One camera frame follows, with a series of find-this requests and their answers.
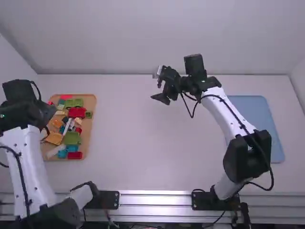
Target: white wall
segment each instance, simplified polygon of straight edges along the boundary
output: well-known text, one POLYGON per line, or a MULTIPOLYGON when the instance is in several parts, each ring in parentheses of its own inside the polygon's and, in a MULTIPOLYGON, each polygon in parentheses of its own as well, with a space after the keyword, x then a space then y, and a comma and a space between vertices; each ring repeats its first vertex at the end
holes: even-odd
POLYGON ((305 113, 305 58, 293 69, 290 79, 305 113))
POLYGON ((0 30, 38 73, 287 74, 305 57, 304 0, 1 0, 0 30))
POLYGON ((14 79, 36 80, 36 73, 0 34, 0 104, 5 101, 2 83, 14 79))

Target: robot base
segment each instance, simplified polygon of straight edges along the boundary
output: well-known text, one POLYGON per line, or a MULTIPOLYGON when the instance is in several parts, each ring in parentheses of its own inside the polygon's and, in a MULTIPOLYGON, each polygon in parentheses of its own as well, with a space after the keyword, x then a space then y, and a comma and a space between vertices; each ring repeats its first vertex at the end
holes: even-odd
POLYGON ((196 211, 237 211, 240 204, 239 196, 219 200, 213 192, 192 192, 192 209, 196 211))

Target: blue lego brick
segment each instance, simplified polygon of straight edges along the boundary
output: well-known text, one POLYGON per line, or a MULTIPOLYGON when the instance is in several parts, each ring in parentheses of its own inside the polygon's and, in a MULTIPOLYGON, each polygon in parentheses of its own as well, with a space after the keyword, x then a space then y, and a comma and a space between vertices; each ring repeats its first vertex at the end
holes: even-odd
POLYGON ((78 151, 78 145, 67 145, 66 146, 67 152, 77 152, 78 151))
POLYGON ((68 154, 67 150, 63 149, 58 151, 57 157, 60 159, 64 159, 67 157, 67 154, 68 154))
POLYGON ((65 126, 62 125, 62 126, 59 128, 59 133, 60 133, 60 134, 63 134, 64 130, 65 130, 65 126))

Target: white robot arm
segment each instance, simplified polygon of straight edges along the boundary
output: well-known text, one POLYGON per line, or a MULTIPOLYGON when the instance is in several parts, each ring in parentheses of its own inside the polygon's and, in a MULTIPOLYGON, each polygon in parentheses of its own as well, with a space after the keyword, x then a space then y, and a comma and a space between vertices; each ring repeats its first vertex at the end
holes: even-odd
POLYGON ((2 85, 7 101, 0 106, 0 152, 6 153, 9 163, 14 215, 19 222, 53 220, 76 227, 81 222, 80 209, 98 198, 99 191, 87 182, 73 188, 64 201, 56 199, 40 146, 40 132, 56 108, 42 102, 41 96, 36 99, 31 84, 34 82, 14 80, 2 85))
POLYGON ((211 196, 217 200, 228 200, 238 193, 245 184, 253 184, 264 190, 271 190, 274 185, 270 167, 271 136, 266 130, 258 131, 238 112, 226 96, 222 85, 215 77, 207 77, 200 54, 184 58, 186 74, 181 77, 175 69, 160 65, 153 74, 158 78, 158 87, 165 81, 163 92, 151 96, 152 99, 169 105, 170 99, 177 100, 180 95, 193 118, 196 106, 201 103, 210 111, 229 143, 223 164, 225 174, 211 187, 211 196), (184 96, 197 101, 191 114, 184 96), (270 171, 270 188, 250 182, 262 173, 270 171))

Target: light blue mat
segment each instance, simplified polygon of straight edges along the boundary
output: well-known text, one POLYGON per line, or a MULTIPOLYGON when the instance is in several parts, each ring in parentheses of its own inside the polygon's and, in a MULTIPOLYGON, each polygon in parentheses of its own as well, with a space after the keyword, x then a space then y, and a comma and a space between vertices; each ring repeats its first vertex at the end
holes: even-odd
POLYGON ((283 148, 267 100, 259 95, 230 95, 233 105, 257 130, 267 130, 272 137, 271 163, 285 161, 283 148))

